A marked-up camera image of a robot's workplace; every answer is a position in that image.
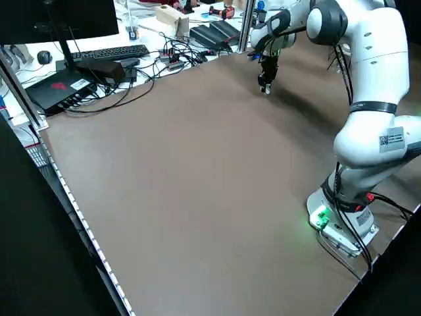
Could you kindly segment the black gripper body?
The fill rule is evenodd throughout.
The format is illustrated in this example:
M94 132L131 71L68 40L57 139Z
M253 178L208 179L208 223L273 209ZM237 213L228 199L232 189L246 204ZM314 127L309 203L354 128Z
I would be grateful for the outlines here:
M264 80L274 80L278 72L278 59L279 55L264 55L260 61L262 73L260 77Z

